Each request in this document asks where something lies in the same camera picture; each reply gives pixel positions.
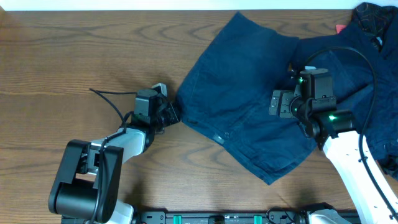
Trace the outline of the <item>dark blue denim shorts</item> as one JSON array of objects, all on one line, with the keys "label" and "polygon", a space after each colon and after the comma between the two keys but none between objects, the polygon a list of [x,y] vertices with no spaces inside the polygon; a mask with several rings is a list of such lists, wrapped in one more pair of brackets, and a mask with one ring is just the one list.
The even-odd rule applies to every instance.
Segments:
[{"label": "dark blue denim shorts", "polygon": [[237,13],[176,96],[184,124],[223,146],[267,184],[294,170],[315,148],[296,120],[269,114],[272,92],[294,87],[289,64],[298,42]]}]

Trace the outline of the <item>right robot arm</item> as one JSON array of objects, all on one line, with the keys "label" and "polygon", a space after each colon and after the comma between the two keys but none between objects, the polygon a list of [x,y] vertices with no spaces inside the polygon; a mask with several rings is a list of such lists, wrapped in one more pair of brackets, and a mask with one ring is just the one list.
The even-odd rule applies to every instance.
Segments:
[{"label": "right robot arm", "polygon": [[338,110],[331,73],[302,70],[294,90],[274,90],[269,114],[296,119],[338,171],[361,223],[397,223],[397,196],[350,110]]}]

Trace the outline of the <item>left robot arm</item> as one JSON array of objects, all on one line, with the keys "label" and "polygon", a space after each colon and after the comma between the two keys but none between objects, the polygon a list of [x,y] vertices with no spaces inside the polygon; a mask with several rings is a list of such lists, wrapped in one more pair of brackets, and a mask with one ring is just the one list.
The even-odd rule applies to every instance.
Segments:
[{"label": "left robot arm", "polygon": [[163,83],[134,95],[134,110],[119,116],[114,134],[66,145],[48,200],[49,211],[61,215],[62,223],[134,223],[133,206],[118,200],[122,165],[180,121]]}]

